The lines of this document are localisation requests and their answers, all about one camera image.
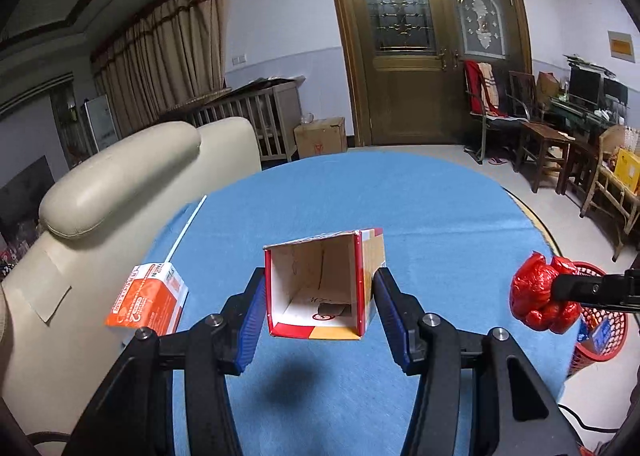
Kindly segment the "blue table cloth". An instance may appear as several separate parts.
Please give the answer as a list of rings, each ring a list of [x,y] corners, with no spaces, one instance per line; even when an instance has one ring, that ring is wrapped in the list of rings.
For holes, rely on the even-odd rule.
[[[186,283],[182,329],[220,311],[258,267],[276,279],[277,317],[356,327],[370,287],[364,247],[454,327],[506,328],[560,395],[574,335],[530,330],[509,307],[513,275],[549,246],[497,182],[457,164],[367,151],[281,165],[182,208],[146,259],[169,261]],[[418,379],[395,364],[371,317],[354,340],[263,331],[254,360],[227,386],[247,455],[396,455]]]

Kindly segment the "dark wooden stool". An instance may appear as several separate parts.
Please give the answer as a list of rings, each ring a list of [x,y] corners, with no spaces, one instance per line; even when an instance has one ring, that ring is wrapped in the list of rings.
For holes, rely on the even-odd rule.
[[[526,163],[533,165],[535,174],[530,185],[534,194],[539,190],[544,176],[556,174],[558,181],[562,179],[572,141],[544,122],[550,104],[547,110],[540,108],[536,98],[536,82],[537,78],[530,73],[509,72],[509,94],[523,101],[530,112],[530,120],[522,125],[514,170],[521,171]]]

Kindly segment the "wooden crib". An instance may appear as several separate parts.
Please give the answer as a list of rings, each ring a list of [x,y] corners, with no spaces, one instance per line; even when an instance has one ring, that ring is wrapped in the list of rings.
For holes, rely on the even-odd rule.
[[[296,155],[294,130],[302,119],[298,89],[303,76],[256,78],[235,90],[226,88],[179,104],[160,123],[182,121],[202,127],[227,118],[243,118],[254,129],[262,162],[290,162]]]

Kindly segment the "blue toothpaste box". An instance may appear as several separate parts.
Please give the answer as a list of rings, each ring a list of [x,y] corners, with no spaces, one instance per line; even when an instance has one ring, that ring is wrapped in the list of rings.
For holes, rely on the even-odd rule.
[[[577,342],[587,351],[601,355],[613,335],[610,317],[589,316],[580,319]]]

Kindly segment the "glass desk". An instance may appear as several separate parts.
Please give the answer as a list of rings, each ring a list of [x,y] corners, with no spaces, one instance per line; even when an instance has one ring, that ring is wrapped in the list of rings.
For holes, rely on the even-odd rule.
[[[574,106],[558,98],[551,99],[549,112],[567,119],[574,127],[588,133],[601,134],[615,125],[613,121],[597,116],[594,111]]]

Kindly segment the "brown paper bag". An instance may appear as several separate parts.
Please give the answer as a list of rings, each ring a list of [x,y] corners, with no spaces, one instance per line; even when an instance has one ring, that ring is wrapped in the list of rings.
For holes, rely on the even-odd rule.
[[[542,110],[547,110],[552,98],[558,96],[560,82],[551,72],[539,72],[536,82],[536,98]]]

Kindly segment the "small red yellow box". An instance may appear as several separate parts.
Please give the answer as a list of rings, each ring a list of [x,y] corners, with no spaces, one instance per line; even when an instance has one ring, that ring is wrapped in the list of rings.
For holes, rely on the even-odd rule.
[[[386,265],[382,228],[265,246],[266,313],[273,337],[352,341],[374,315],[373,276]]]

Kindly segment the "red plastic bag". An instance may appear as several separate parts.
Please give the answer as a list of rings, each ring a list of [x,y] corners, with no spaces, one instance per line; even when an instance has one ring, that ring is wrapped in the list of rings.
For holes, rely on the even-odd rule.
[[[566,257],[547,263],[539,252],[532,255],[512,278],[509,304],[512,315],[530,329],[563,335],[578,320],[582,307],[572,301],[552,298],[551,287],[559,275],[577,275],[577,267]]]

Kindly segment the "white straw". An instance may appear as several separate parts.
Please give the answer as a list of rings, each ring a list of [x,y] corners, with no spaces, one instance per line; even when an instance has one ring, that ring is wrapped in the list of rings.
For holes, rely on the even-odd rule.
[[[207,197],[208,197],[207,195],[204,195],[203,197],[201,197],[201,200],[198,202],[198,205],[190,214],[189,218],[186,220],[186,223],[184,223],[180,233],[178,234],[174,243],[171,245],[171,248],[169,249],[168,254],[165,257],[164,263],[171,262],[172,257],[174,256],[176,250],[178,249],[178,246],[180,246],[180,243],[182,242],[183,237],[186,235],[186,232],[189,230],[191,224],[193,223],[195,218],[198,216],[198,213],[200,212],[202,206],[206,202]]]

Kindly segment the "yellow box on chair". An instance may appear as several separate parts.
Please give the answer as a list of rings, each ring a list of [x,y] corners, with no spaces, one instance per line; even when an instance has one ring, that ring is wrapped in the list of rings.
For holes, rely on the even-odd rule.
[[[640,184],[640,158],[627,149],[618,150],[614,175],[633,194],[638,194]]]

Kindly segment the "white board by curtain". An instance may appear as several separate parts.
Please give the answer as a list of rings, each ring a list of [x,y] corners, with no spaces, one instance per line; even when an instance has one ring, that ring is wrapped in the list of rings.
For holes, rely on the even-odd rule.
[[[106,95],[84,102],[89,132],[96,151],[111,147],[119,141],[119,131]]]

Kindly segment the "orange white box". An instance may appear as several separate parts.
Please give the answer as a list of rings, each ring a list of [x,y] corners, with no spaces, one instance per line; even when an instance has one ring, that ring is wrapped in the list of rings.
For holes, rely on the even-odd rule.
[[[170,262],[135,266],[119,292],[104,325],[123,346],[142,327],[157,335],[178,329],[189,288]]]

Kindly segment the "computer monitor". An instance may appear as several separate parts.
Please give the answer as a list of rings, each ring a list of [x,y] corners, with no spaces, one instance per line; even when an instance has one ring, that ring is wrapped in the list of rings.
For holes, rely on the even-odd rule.
[[[568,81],[568,101],[592,112],[608,109],[612,102],[627,107],[628,88],[615,80],[608,70],[573,64]]]

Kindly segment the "cream leather sofa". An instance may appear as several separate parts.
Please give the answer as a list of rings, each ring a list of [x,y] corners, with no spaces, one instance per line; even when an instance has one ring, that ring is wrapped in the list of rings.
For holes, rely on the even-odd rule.
[[[185,205],[259,169],[247,120],[170,122],[48,190],[42,233],[1,285],[1,397],[24,432],[73,430],[122,350],[104,320],[131,270]]]

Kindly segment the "bamboo chair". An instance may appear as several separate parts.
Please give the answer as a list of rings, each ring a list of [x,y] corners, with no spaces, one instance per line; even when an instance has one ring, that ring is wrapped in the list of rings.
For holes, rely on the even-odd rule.
[[[580,209],[580,216],[585,217],[592,209],[609,216],[615,227],[615,240],[612,261],[616,262],[629,239],[634,225],[639,220],[639,195],[634,188],[628,187],[615,170],[610,168],[610,161],[617,161],[620,153],[628,153],[625,135],[630,127],[613,125],[598,138],[598,155],[596,167],[591,176],[585,201]]]

